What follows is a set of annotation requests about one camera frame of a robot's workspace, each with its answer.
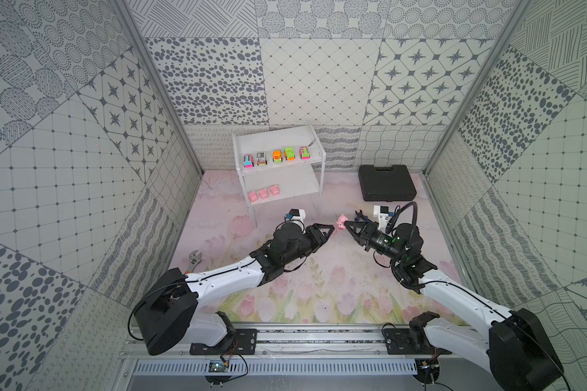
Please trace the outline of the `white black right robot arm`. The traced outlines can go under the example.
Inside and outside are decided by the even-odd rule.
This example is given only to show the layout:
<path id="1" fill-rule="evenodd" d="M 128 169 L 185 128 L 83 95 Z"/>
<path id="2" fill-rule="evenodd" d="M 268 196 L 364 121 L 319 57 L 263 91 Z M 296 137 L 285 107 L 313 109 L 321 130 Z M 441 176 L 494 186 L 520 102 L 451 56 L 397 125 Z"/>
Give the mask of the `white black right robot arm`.
<path id="1" fill-rule="evenodd" d="M 505 390 L 543 390 L 564 380 L 564 366 L 533 312 L 499 305 L 469 290 L 422 255 L 417 215 L 399 223 L 397 207 L 386 223 L 360 214 L 343 228 L 365 251 L 387 257 L 387 268 L 407 290 L 428 297 L 467 322 L 457 326 L 427 311 L 409 323 L 416 346 L 448 350 L 488 371 Z"/>

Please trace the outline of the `green orange toy mixer truck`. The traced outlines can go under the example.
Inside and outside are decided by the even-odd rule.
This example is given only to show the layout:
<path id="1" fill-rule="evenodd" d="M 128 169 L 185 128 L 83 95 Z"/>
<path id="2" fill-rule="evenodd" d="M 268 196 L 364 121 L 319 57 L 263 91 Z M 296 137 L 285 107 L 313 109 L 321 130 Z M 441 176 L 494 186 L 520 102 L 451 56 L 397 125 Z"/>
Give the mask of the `green orange toy mixer truck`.
<path id="1" fill-rule="evenodd" d="M 272 160 L 274 163 L 280 164 L 285 160 L 284 152 L 282 150 L 275 150 L 272 153 Z"/>

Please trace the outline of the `pink teal toy truck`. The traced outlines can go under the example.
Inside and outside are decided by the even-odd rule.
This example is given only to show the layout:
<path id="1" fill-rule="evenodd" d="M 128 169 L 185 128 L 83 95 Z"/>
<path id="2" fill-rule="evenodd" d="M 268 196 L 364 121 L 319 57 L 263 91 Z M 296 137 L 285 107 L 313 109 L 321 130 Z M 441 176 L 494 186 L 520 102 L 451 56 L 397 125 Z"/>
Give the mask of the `pink teal toy truck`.
<path id="1" fill-rule="evenodd" d="M 249 168 L 253 168 L 254 167 L 254 158 L 251 156 L 251 154 L 246 154 L 243 156 L 243 167 L 246 169 Z"/>

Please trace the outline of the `orange green toy dump truck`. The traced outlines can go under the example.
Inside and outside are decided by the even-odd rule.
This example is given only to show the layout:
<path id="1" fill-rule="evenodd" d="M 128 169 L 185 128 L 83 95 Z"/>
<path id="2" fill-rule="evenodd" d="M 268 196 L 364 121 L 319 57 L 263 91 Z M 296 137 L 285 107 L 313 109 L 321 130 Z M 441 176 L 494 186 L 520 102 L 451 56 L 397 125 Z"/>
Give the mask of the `orange green toy dump truck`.
<path id="1" fill-rule="evenodd" d="M 296 157 L 294 149 L 292 147 L 285 148 L 284 157 L 286 161 L 293 161 Z"/>

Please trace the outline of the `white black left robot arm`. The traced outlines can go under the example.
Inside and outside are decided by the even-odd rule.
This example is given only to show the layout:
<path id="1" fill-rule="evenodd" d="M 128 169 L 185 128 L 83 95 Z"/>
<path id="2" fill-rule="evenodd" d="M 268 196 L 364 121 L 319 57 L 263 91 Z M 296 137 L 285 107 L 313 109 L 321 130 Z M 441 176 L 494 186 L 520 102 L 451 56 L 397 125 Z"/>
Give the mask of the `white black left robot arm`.
<path id="1" fill-rule="evenodd" d="M 277 279 L 291 262 L 317 252 L 334 230 L 334 226 L 320 223 L 303 227 L 300 221 L 283 222 L 272 239 L 239 262 L 202 273 L 170 269 L 137 301 L 129 319 L 136 321 L 140 340 L 150 355 L 165 353 L 183 339 L 226 353 L 236 334 L 233 323 L 222 311 L 207 313 L 203 309 L 233 293 Z"/>

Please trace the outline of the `pink green toy truck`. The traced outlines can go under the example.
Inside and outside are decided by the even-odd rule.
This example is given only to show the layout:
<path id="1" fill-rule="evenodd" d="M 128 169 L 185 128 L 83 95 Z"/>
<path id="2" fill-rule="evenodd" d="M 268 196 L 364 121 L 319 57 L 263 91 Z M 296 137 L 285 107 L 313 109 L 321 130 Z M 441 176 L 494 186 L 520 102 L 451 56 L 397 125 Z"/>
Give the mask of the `pink green toy truck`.
<path id="1" fill-rule="evenodd" d="M 308 147 L 301 147 L 299 150 L 299 154 L 302 160 L 308 160 L 311 158 L 311 153 Z"/>

